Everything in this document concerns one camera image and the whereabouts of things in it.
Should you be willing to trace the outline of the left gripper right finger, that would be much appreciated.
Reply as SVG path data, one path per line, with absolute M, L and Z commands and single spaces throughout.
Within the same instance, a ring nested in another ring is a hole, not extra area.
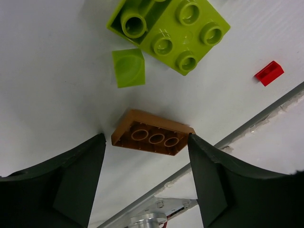
M 301 228 L 304 173 L 246 163 L 199 136 L 188 138 L 198 205 L 206 228 Z

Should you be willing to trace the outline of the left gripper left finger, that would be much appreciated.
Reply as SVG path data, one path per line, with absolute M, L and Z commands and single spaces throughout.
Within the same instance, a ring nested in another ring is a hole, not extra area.
M 88 227 L 106 148 L 100 133 L 0 179 L 2 228 Z

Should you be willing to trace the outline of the brown lego brick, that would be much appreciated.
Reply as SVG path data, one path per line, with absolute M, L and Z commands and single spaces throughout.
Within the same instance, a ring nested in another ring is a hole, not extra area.
M 145 111 L 131 109 L 111 135 L 113 146 L 175 156 L 195 134 L 192 127 Z

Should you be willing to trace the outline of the tiny red lego piece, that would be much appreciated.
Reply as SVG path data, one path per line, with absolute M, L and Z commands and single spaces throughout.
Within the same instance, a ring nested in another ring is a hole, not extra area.
M 267 86 L 283 73 L 283 68 L 276 61 L 271 61 L 263 69 L 257 72 L 254 77 L 261 82 L 263 86 Z

